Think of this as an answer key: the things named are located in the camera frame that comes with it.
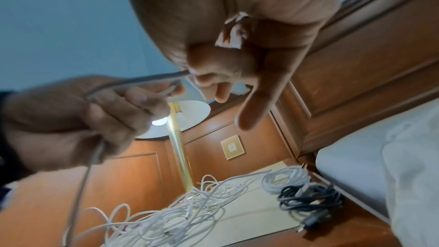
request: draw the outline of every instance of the gold switch plate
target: gold switch plate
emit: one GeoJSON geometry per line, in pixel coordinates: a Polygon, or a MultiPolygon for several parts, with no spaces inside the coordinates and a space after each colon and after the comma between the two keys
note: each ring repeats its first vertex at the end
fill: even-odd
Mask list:
{"type": "Polygon", "coordinates": [[[226,140],[221,141],[221,146],[223,147],[223,152],[227,160],[246,153],[246,151],[244,151],[244,148],[242,147],[238,135],[232,136],[230,138],[227,138],[226,140]]]}

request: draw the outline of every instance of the white desk pad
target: white desk pad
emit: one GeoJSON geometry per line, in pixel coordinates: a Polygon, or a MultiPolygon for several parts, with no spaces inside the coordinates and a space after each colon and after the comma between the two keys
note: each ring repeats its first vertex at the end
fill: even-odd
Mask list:
{"type": "MultiPolygon", "coordinates": [[[[277,171],[285,167],[285,163],[279,162],[258,172],[277,171]]],[[[237,179],[234,182],[243,183],[245,179],[237,179]]],[[[194,237],[180,246],[224,247],[298,227],[299,221],[290,216],[288,212],[279,209],[277,196],[266,193],[262,189],[261,182],[262,177],[252,183],[244,195],[226,205],[225,214],[210,233],[194,237]]]]}

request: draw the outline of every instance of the hand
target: hand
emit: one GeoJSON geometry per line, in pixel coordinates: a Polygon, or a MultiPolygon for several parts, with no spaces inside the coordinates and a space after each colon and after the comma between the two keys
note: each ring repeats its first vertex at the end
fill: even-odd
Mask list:
{"type": "MultiPolygon", "coordinates": [[[[115,78],[94,76],[62,81],[6,99],[4,132],[29,170],[51,171],[86,165],[100,138],[107,144],[103,162],[126,150],[151,122],[169,114],[166,100],[155,92],[160,83],[128,90],[103,91],[93,103],[84,95],[115,78]]],[[[183,93],[178,87],[172,95],[183,93]]]]}
{"type": "Polygon", "coordinates": [[[254,85],[237,117],[244,130],[265,117],[340,5],[338,0],[131,2],[162,53],[198,75],[192,82],[206,99],[226,101],[233,82],[254,85]],[[240,13],[248,16],[237,20],[240,13]],[[230,35],[241,39],[241,49],[224,48],[230,35]]]}

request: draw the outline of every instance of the wooden headboard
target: wooden headboard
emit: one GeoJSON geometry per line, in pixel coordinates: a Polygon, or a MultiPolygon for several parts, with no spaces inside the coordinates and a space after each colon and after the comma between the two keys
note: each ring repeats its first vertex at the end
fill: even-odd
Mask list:
{"type": "Polygon", "coordinates": [[[298,157],[437,97],[438,0],[350,0],[272,114],[298,157]]]}

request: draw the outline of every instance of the gray cable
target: gray cable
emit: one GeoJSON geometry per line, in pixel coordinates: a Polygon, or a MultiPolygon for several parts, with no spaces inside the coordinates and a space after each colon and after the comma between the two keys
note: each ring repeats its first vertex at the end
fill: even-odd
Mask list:
{"type": "MultiPolygon", "coordinates": [[[[143,76],[143,77],[136,77],[132,79],[125,79],[123,81],[118,81],[110,84],[103,85],[101,87],[98,87],[90,92],[88,92],[85,95],[85,99],[90,102],[93,97],[100,93],[103,90],[114,90],[114,89],[121,89],[121,88],[130,88],[142,84],[147,83],[155,83],[158,81],[164,82],[164,81],[172,81],[170,88],[164,90],[163,92],[160,92],[159,94],[162,96],[166,96],[169,93],[171,93],[180,83],[181,80],[185,77],[189,76],[190,72],[188,70],[179,71],[176,73],[171,74],[161,74],[161,75],[150,75],[150,76],[143,76]]],[[[70,212],[69,216],[69,225],[66,237],[66,244],[65,247],[73,247],[73,232],[75,230],[76,226],[76,220],[78,218],[78,212],[79,212],[79,205],[80,201],[82,199],[82,194],[84,193],[84,188],[86,187],[87,179],[90,175],[90,170],[93,165],[95,165],[98,161],[98,159],[102,156],[104,150],[105,150],[105,140],[101,139],[99,140],[99,143],[97,144],[93,154],[90,157],[90,160],[87,165],[87,170],[84,174],[84,177],[82,178],[78,193],[76,194],[76,198],[73,202],[72,210],[70,212]]]]}

